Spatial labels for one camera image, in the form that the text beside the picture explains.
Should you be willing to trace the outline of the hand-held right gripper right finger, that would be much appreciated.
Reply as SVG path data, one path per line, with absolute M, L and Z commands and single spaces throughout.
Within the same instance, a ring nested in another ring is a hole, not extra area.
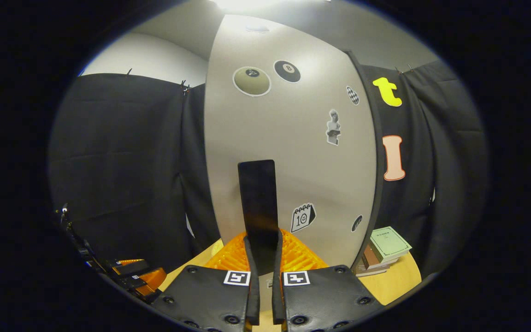
M 350 267 L 327 265 L 296 236 L 279 230 L 272 320 L 283 332 L 344 331 L 383 309 Z

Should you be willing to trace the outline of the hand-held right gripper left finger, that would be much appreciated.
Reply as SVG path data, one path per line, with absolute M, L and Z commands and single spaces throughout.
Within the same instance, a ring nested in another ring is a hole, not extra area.
M 250 332 L 260 320 L 256 272 L 242 232 L 204 265 L 185 266 L 151 307 L 196 332 Z

